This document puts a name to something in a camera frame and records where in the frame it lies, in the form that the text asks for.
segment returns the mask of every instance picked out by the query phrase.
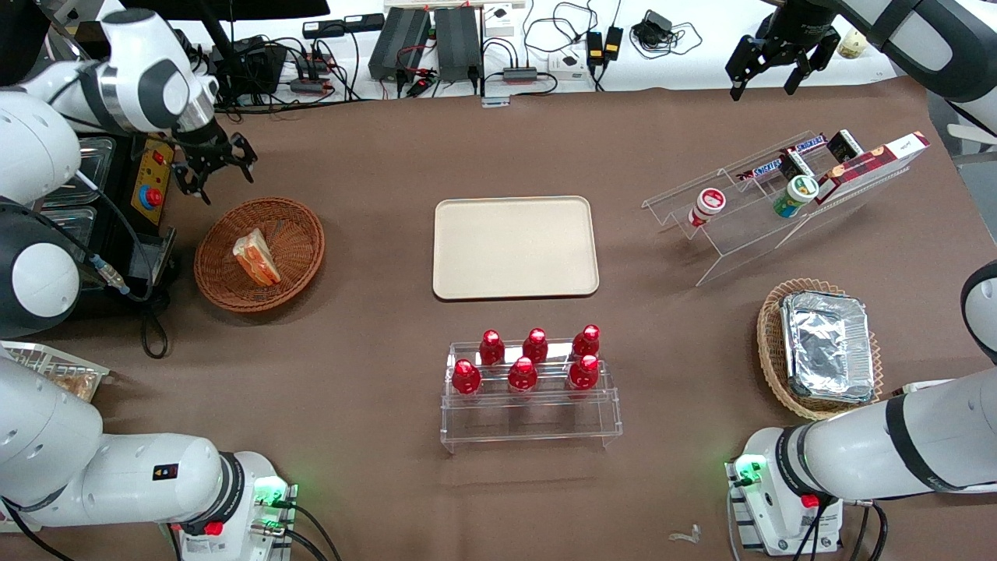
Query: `table surface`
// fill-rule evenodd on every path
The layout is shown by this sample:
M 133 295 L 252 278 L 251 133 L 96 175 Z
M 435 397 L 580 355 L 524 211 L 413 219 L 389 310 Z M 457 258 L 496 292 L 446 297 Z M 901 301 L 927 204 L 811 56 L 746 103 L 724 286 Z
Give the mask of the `table surface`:
M 757 122 L 767 126 L 747 125 Z M 791 99 L 763 91 L 737 104 L 721 91 L 516 99 L 500 110 L 474 99 L 356 104 L 225 127 L 259 154 L 256 182 L 219 172 L 211 207 L 168 194 L 166 220 L 188 259 L 163 319 L 171 354 L 143 355 L 137 318 L 69 322 L 36 338 L 117 372 L 94 401 L 106 431 L 202 435 L 266 455 L 301 485 L 301 504 L 349 561 L 729 559 L 723 461 L 755 430 L 803 422 L 766 387 L 754 343 L 762 300 L 787 279 L 831 281 L 865 302 L 887 389 L 988 365 L 962 325 L 959 291 L 994 248 L 908 79 Z M 920 130 L 933 146 L 840 226 L 694 288 L 702 269 L 684 237 L 659 233 L 641 201 L 798 131 L 838 128 L 866 144 Z M 593 133 L 600 142 L 579 142 Z M 595 295 L 433 296 L 439 201 L 540 195 L 590 201 Z M 198 294 L 189 259 L 222 213 L 260 196 L 315 210 L 324 267 L 283 308 L 234 315 Z M 450 341 L 536 325 L 571 336 L 588 322 L 603 329 L 620 388 L 620 438 L 605 450 L 565 440 L 447 453 L 439 407 Z M 886 504 L 883 559 L 992 558 L 992 501 Z M 845 517 L 850 549 L 859 516 Z M 668 541 L 694 523 L 699 544 Z M 153 524 L 42 536 L 77 559 L 172 555 Z M 0 559 L 48 558 L 0 536 Z
M 535 0 L 532 12 L 529 14 L 528 22 L 540 18 L 549 18 L 554 5 L 558 0 Z M 588 5 L 598 14 L 598 24 L 596 31 L 601 31 L 605 36 L 609 27 L 613 13 L 616 9 L 616 0 L 591 0 Z M 515 24 L 515 36 L 508 39 L 516 46 L 516 51 L 521 64 L 525 64 L 525 49 L 522 45 L 522 21 L 527 15 L 529 2 L 524 3 L 523 8 L 512 10 L 511 16 Z M 647 61 L 640 57 L 636 49 L 630 44 L 628 39 L 630 27 L 641 21 L 644 12 L 652 9 L 678 24 L 691 22 L 699 34 L 703 37 L 703 44 L 690 51 L 684 56 L 669 55 L 667 57 Z M 754 35 L 761 21 L 771 14 L 775 8 L 759 0 L 696 0 L 693 2 L 665 2 L 663 0 L 652 0 L 650 2 L 635 3 L 623 2 L 620 6 L 617 25 L 625 31 L 623 45 L 620 49 L 618 61 L 609 65 L 606 77 L 601 81 L 602 86 L 610 91 L 636 91 L 648 88 L 666 88 L 671 90 L 693 90 L 693 89 L 730 89 L 731 80 L 724 71 L 724 66 L 737 47 L 738 41 L 743 35 Z M 350 15 L 381 12 L 384 10 L 383 2 L 380 0 L 350 0 L 349 2 L 330 3 L 331 14 L 320 18 L 289 19 L 289 20 L 264 20 L 264 21 L 238 21 L 235 22 L 234 37 L 238 39 L 252 37 L 254 35 L 265 35 L 271 39 L 279 37 L 294 37 L 302 39 L 301 25 L 306 21 L 329 20 L 342 18 Z M 585 12 L 572 9 L 560 9 L 558 17 L 567 19 L 573 27 L 583 31 L 588 27 L 588 15 Z M 182 30 L 194 43 L 212 45 L 207 32 L 200 22 L 171 22 L 177 29 Z M 229 30 L 227 23 L 222 22 L 226 31 Z M 844 18 L 838 16 L 834 21 L 834 27 L 842 37 L 851 29 Z M 357 79 L 355 91 L 364 98 L 380 99 L 382 96 L 381 85 L 371 79 L 367 70 L 367 63 L 370 60 L 371 52 L 377 42 L 379 33 L 359 33 L 357 34 L 358 47 L 360 50 L 360 72 Z M 530 45 L 540 48 L 553 49 L 564 45 L 565 39 L 557 33 L 550 24 L 538 23 L 529 34 Z M 686 50 L 689 44 L 680 43 L 677 51 Z M 349 71 L 353 77 L 354 62 L 356 61 L 355 49 L 349 36 L 335 39 L 325 39 L 325 42 L 332 49 L 336 60 Z M 293 41 L 284 41 L 285 44 L 292 45 Z M 574 49 L 584 54 L 584 45 L 579 43 Z M 546 70 L 547 54 L 535 50 L 530 51 L 530 64 L 543 72 Z M 425 68 L 436 65 L 436 53 L 427 54 L 422 65 Z M 501 71 L 502 67 L 508 66 L 508 58 L 505 51 L 499 48 L 487 50 L 486 55 L 486 75 L 492 72 Z M 750 88 L 782 88 L 789 77 L 792 68 L 789 66 L 774 68 L 765 74 L 755 78 L 750 84 Z M 803 87 L 811 86 L 835 86 L 835 85 L 856 85 L 869 84 L 894 78 L 897 71 L 884 55 L 869 47 L 860 57 L 854 60 L 842 58 L 835 53 L 829 66 L 822 72 L 815 72 L 803 82 Z M 282 81 L 287 82 L 297 75 L 291 65 L 285 68 Z M 394 83 L 387 83 L 388 93 L 391 99 L 395 99 Z M 537 84 L 534 90 L 543 91 L 549 86 Z M 586 78 L 577 82 L 561 82 L 557 92 L 590 92 L 593 89 L 592 81 Z M 493 93 L 499 91 L 521 92 L 528 91 L 527 88 L 517 86 L 511 89 L 504 89 L 500 84 L 495 85 Z M 445 96 L 466 96 L 472 94 L 471 84 L 468 82 L 456 83 L 445 90 L 441 88 L 439 97 Z M 291 99 L 301 99 L 307 101 L 309 98 L 298 97 L 292 94 L 287 86 L 280 86 L 275 93 L 283 101 Z M 330 100 L 341 99 L 340 94 L 333 95 Z

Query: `round wicker basket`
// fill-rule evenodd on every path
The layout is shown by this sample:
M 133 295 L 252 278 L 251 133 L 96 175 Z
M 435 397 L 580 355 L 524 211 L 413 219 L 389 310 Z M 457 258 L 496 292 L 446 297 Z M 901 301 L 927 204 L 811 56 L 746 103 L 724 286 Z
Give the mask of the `round wicker basket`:
M 765 381 L 769 383 L 776 398 L 793 413 L 811 420 L 831 418 L 839 413 L 861 407 L 858 403 L 827 401 L 812 397 L 800 397 L 790 390 L 787 380 L 786 345 L 783 336 L 783 318 L 779 303 L 783 297 L 801 290 L 817 290 L 833 294 L 843 294 L 837 286 L 816 279 L 787 280 L 773 288 L 765 298 L 758 314 L 758 354 L 762 360 Z M 875 335 L 869 333 L 869 351 L 872 354 L 872 368 L 875 372 L 875 394 L 870 403 L 879 401 L 882 395 L 882 361 L 879 359 L 879 344 Z
M 280 282 L 259 286 L 232 254 L 235 241 L 259 228 Z M 315 277 L 325 255 L 325 233 L 315 213 L 290 199 L 253 199 L 225 213 L 197 247 L 194 278 L 211 303 L 238 312 L 277 307 Z

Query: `bread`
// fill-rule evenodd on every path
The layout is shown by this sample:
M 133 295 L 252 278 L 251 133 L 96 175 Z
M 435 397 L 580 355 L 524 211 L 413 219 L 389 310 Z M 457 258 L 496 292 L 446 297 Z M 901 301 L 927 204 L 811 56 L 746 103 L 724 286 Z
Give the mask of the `bread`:
M 273 263 L 270 248 L 266 246 L 259 228 L 236 240 L 232 254 L 249 277 L 260 286 L 273 286 L 280 282 L 280 272 Z

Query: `acrylic shelf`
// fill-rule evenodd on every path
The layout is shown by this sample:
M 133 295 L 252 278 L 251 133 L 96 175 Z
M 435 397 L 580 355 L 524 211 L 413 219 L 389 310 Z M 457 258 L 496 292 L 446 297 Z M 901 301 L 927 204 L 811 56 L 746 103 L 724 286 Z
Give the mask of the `acrylic shelf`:
M 710 248 L 707 254 L 711 257 L 706 271 L 696 282 L 696 286 L 773 252 L 832 221 L 844 219 L 881 191 L 875 187 L 909 169 L 902 168 L 866 184 L 859 184 L 852 191 L 824 205 L 810 203 L 802 207 L 794 217 L 784 219 L 773 210 L 773 203 L 785 190 L 787 183 L 779 170 L 749 179 L 740 179 L 739 174 L 772 162 L 784 148 L 797 146 L 815 136 L 810 131 L 800 133 L 744 160 L 644 201 L 641 208 L 650 211 L 663 230 L 678 227 L 690 242 L 698 242 Z M 827 144 L 806 152 L 804 160 L 816 178 L 838 165 Z M 699 193 L 708 188 L 723 192 L 727 204 L 706 225 L 694 228 L 688 220 L 689 211 Z
M 442 394 L 440 441 L 456 451 L 458 444 L 600 438 L 602 445 L 623 433 L 619 392 L 609 366 L 599 360 L 599 379 L 592 389 L 565 389 L 570 367 L 571 339 L 549 339 L 547 361 L 536 365 L 538 379 L 530 393 L 509 393 L 508 369 L 521 353 L 522 341 L 505 342 L 505 361 L 482 366 L 477 342 L 450 345 Z M 454 364 L 469 360 L 482 373 L 474 395 L 462 395 L 451 385 Z

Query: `red button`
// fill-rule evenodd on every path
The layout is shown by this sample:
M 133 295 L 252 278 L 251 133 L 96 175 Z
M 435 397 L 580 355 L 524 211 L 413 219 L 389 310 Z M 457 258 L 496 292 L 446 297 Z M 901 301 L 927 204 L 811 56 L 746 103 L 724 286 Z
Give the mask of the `red button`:
M 209 536 L 220 536 L 224 525 L 217 520 L 204 524 L 204 533 Z
M 146 190 L 146 202 L 154 207 L 163 204 L 163 192 L 156 188 Z

